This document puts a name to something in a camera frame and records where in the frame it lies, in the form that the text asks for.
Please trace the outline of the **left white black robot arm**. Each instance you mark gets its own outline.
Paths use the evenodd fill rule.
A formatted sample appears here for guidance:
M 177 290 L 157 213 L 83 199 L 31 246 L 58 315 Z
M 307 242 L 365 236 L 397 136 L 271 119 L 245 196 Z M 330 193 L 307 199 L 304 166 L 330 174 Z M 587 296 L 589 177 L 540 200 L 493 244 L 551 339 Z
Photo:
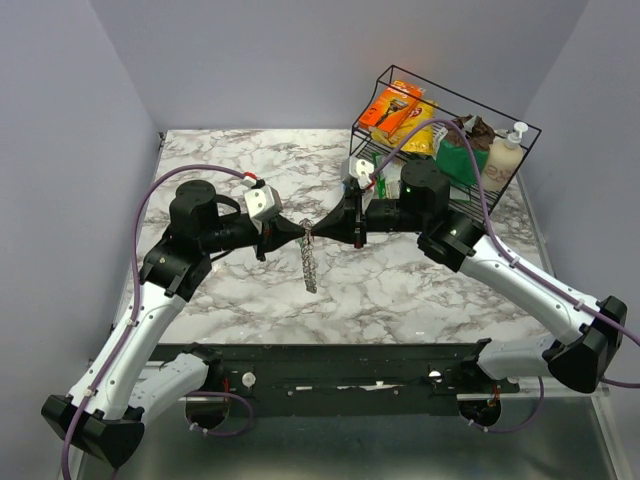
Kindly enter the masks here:
M 134 277 L 134 295 L 123 318 L 87 372 L 65 395 L 51 395 L 41 414 L 65 446 L 122 467 L 145 429 L 186 394 L 214 393 L 222 380 L 215 357 L 194 349 L 160 373 L 138 381 L 168 326 L 212 269 L 218 252 L 252 248 L 258 260 L 304 236 L 282 216 L 277 192 L 252 181 L 247 210 L 203 180 L 181 184 L 169 206 L 170 222 Z

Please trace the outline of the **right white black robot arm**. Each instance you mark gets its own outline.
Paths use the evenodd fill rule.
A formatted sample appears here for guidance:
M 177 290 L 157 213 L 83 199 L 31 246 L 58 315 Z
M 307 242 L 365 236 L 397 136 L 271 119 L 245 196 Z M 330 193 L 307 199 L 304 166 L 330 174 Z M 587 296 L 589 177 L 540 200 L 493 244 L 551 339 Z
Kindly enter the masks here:
M 372 199 L 364 187 L 372 163 L 345 165 L 344 193 L 312 229 L 316 237 L 363 247 L 370 233 L 413 232 L 431 261 L 473 278 L 542 324 L 539 337 L 485 340 L 460 367 L 460 379 L 480 392 L 495 380 L 551 377 L 592 393 L 621 346 L 627 307 L 614 296 L 598 300 L 560 282 L 520 257 L 486 225 L 450 207 L 450 181 L 430 160 L 405 164 L 396 199 Z

